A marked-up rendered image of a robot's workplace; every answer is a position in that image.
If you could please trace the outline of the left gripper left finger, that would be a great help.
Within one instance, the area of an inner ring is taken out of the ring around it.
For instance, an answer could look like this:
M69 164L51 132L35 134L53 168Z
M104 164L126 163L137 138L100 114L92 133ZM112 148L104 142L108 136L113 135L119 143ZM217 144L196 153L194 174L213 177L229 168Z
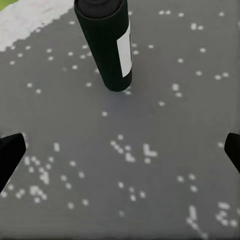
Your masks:
M21 133L0 139L0 193L26 152Z

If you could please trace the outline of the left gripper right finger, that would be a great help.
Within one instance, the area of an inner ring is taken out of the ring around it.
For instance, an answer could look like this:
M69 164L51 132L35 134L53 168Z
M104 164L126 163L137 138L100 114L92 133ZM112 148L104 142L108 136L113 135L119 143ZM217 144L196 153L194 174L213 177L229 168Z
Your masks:
M240 173L240 135L229 133L227 135L224 151Z

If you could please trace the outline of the pesticide atomizer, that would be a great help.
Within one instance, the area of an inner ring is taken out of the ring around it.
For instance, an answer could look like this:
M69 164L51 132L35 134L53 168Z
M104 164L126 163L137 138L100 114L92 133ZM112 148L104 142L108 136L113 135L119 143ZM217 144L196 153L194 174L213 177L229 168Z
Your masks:
M74 0L74 10L105 86L126 90L132 82L128 0Z

